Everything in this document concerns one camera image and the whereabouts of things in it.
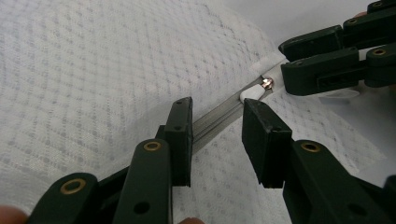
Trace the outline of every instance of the metal rivet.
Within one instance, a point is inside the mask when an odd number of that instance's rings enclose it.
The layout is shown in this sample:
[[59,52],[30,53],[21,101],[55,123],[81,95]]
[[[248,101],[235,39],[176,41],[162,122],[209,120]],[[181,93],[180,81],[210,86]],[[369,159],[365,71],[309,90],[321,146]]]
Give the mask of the metal rivet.
[[146,143],[143,148],[147,151],[155,151],[161,148],[161,143],[159,142],[148,142]]
[[264,87],[266,90],[271,90],[273,86],[274,86],[274,80],[271,79],[270,77],[266,77],[262,81],[262,87]]
[[318,146],[315,143],[312,142],[305,142],[305,143],[301,143],[301,147],[309,152],[319,152],[320,151],[320,146]]
[[373,4],[373,7],[381,7],[382,6],[382,2],[376,2]]
[[77,193],[80,190],[84,189],[86,184],[87,182],[85,182],[85,180],[81,178],[69,180],[61,186],[61,193],[66,195]]
[[356,20],[356,19],[352,19],[352,20],[349,20],[347,23],[349,23],[349,24],[353,24],[353,23],[356,23],[358,20]]
[[387,51],[384,50],[384,49],[376,49],[376,50],[373,52],[374,55],[384,55],[384,54],[386,54],[386,53],[387,53]]

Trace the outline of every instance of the zipper pull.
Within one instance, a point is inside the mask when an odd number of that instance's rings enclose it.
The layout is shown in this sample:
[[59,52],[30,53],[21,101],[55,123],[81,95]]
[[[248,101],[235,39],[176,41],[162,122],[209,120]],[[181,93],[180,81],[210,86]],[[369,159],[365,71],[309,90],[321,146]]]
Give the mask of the zipper pull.
[[239,99],[244,103],[245,98],[259,100],[265,94],[266,90],[272,89],[274,81],[268,77],[262,81],[262,84],[256,84],[247,90],[241,92]]

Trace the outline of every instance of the textured fabric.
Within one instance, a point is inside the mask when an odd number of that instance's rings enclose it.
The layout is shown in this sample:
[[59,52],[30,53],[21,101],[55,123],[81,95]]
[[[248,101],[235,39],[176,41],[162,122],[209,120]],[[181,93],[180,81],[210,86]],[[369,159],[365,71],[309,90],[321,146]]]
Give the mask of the textured fabric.
[[192,158],[191,188],[174,188],[174,220],[205,223],[290,223],[282,189],[259,185],[242,144],[242,118]]
[[64,175],[113,174],[172,102],[198,119],[281,58],[213,0],[1,1],[0,203],[29,213]]
[[283,88],[263,101],[293,130],[294,140],[320,142],[352,175],[385,159],[376,146],[323,106],[317,96],[293,96]]
[[[275,68],[265,75],[279,73]],[[320,142],[352,175],[385,158],[317,96],[292,96],[278,88],[263,101],[292,129],[294,140]],[[282,189],[259,185],[241,132],[242,118],[193,156],[191,188],[174,188],[175,221],[199,217],[205,223],[290,223]]]

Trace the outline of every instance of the zipper tape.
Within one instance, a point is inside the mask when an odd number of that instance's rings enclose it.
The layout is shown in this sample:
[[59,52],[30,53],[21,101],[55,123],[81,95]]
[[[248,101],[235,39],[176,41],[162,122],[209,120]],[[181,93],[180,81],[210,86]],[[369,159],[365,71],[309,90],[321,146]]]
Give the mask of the zipper tape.
[[[192,124],[192,132],[194,136],[194,140],[192,142],[192,154],[197,153],[227,126],[229,126],[231,123],[233,123],[243,115],[244,105],[240,101],[241,92],[254,85],[262,84],[262,77],[266,77],[267,74],[275,74],[275,70],[277,70],[277,73],[279,73],[279,66],[282,63],[283,61],[275,65],[266,73],[258,77],[256,80],[246,85],[246,87],[244,87],[242,90],[232,95],[221,105],[218,105],[212,111],[205,114],[203,117],[196,120]],[[272,92],[272,90],[266,91],[261,99],[271,94]]]

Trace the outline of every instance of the white fabric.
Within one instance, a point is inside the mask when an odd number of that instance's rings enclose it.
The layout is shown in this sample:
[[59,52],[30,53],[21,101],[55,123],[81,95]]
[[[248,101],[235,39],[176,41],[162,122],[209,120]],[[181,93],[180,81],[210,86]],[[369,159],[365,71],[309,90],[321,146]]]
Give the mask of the white fabric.
[[127,166],[178,98],[198,119],[282,58],[212,0],[8,0],[0,17],[0,203],[28,213],[64,175]]
[[[320,30],[354,17],[367,10],[373,0],[224,0],[226,6],[262,28],[276,45],[295,37]],[[366,50],[361,50],[361,59]],[[395,96],[389,88],[368,88],[360,84],[358,97],[340,102],[324,102],[323,106],[345,119],[361,135],[371,141],[387,157],[359,173],[359,177],[382,187],[389,175],[396,174],[396,111]]]
[[[128,165],[176,99],[192,96],[198,119],[283,56],[218,1],[7,0],[0,58],[0,203],[29,213],[64,175],[102,179]],[[383,158],[353,132],[351,142],[338,141],[350,126],[321,108],[304,112],[312,99],[277,90],[266,101],[295,139],[333,148],[351,173]],[[319,120],[331,127],[324,135]],[[174,189],[175,222],[290,222],[281,190],[258,185],[241,121],[193,156],[191,188]]]

